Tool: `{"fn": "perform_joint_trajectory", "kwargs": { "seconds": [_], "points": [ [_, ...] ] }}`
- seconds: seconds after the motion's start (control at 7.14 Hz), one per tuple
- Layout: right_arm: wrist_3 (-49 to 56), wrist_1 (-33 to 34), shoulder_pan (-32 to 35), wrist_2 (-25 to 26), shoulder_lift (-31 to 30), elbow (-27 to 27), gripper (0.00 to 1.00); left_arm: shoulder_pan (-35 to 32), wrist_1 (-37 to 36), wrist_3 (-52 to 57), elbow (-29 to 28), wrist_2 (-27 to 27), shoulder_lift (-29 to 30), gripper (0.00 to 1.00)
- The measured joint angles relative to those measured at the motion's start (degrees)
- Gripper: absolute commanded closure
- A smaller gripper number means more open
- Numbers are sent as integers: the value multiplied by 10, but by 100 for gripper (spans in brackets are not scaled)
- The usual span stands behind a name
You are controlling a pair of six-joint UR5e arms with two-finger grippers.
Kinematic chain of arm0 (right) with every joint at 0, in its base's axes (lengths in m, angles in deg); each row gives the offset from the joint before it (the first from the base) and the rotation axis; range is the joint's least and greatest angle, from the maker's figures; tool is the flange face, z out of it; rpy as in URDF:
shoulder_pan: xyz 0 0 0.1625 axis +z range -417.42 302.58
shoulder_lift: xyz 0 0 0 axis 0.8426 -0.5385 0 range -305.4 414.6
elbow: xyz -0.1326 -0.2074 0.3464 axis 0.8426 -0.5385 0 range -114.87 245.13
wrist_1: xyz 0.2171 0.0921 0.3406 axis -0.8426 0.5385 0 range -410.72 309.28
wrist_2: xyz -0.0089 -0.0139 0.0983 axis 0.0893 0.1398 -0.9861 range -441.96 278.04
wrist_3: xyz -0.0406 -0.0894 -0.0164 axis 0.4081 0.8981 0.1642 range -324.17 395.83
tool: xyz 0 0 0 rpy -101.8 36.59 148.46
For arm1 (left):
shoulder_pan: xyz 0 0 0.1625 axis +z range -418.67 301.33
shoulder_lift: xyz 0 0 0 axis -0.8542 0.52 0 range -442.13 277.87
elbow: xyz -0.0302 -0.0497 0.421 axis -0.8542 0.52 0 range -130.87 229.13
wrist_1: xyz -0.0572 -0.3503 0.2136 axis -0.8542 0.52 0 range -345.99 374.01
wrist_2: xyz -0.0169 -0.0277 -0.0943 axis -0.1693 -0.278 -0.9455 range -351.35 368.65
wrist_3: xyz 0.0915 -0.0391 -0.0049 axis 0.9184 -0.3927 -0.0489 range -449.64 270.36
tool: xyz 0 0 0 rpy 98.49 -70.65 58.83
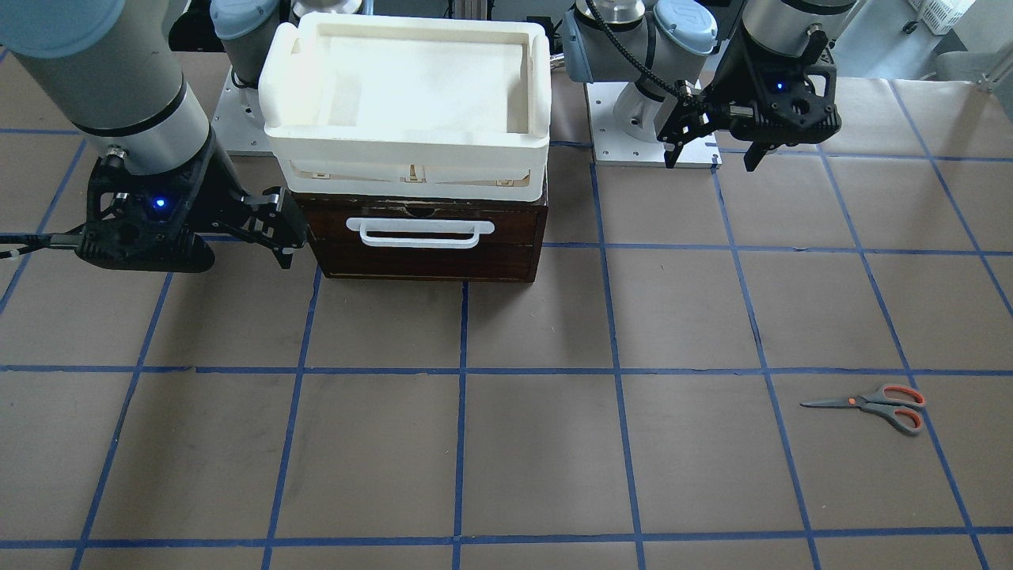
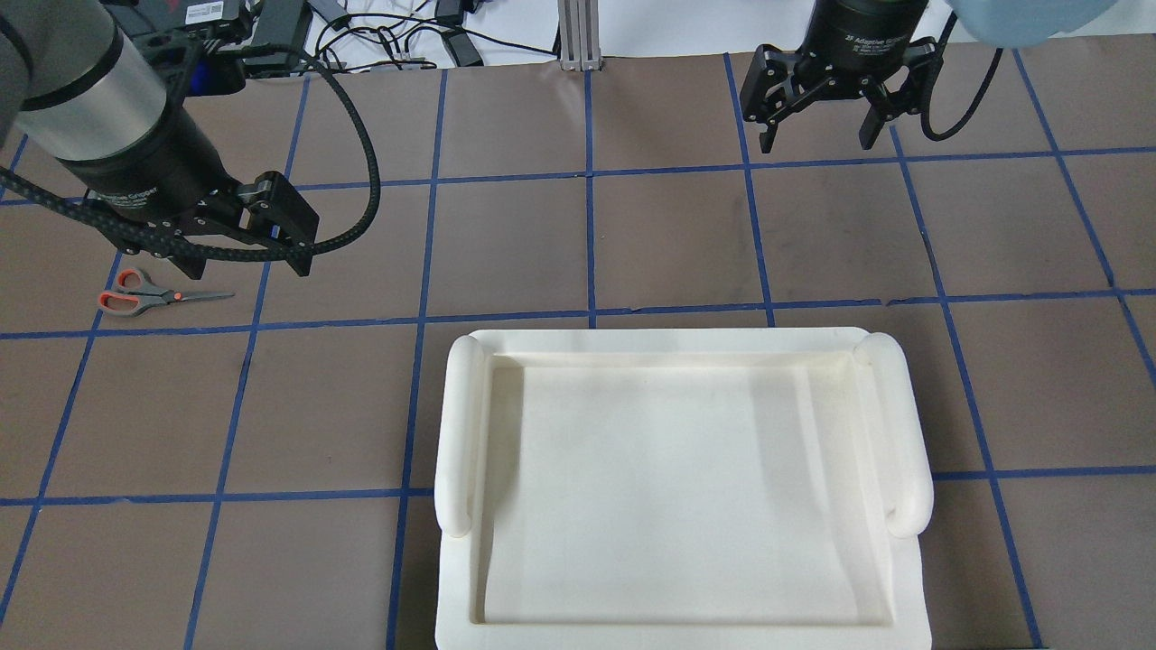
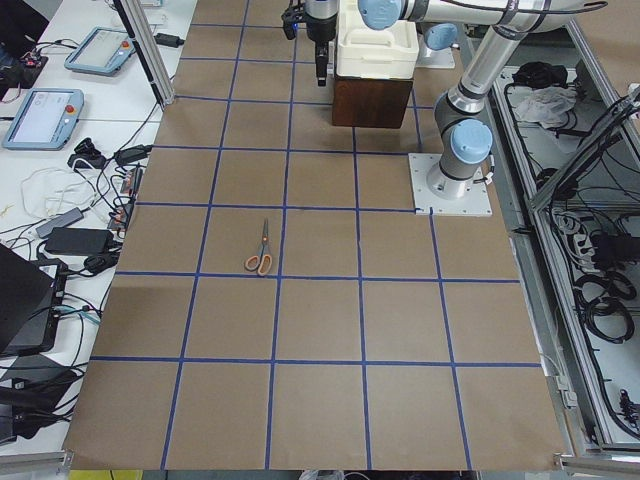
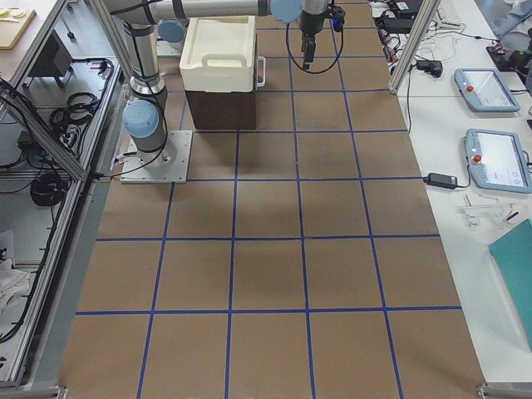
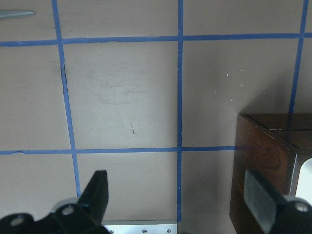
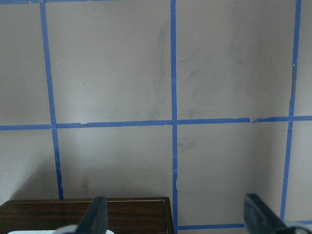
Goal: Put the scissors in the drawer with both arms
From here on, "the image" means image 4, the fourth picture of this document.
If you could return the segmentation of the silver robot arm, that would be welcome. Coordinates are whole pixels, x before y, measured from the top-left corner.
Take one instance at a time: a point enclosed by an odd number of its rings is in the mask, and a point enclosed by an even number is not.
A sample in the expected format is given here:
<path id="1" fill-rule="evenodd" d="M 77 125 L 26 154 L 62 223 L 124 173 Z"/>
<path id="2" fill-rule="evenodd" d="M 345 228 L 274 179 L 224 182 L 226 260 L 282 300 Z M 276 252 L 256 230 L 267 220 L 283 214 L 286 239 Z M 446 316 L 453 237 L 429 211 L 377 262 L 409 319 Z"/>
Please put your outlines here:
<path id="1" fill-rule="evenodd" d="M 127 48 L 131 55 L 131 89 L 158 103 L 165 100 L 165 83 L 160 77 L 155 54 L 155 27 L 163 20 L 190 20 L 194 17 L 265 17 L 286 25 L 298 23 L 302 33 L 301 71 L 311 74 L 316 36 L 329 20 L 336 32 L 343 33 L 345 12 L 333 1 L 106 1 L 111 16 L 122 20 Z"/>

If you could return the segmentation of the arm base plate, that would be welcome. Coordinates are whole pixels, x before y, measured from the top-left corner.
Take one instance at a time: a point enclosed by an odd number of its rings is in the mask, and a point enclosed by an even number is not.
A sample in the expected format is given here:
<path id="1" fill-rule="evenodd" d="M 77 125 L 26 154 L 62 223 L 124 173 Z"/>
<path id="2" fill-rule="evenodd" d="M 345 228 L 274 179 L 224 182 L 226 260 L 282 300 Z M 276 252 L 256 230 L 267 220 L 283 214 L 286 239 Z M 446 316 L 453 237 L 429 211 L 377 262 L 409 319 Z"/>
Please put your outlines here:
<path id="1" fill-rule="evenodd" d="M 119 175 L 122 183 L 185 183 L 190 162 L 193 131 L 170 131 L 165 148 L 158 156 L 139 152 L 130 139 L 129 152 Z"/>

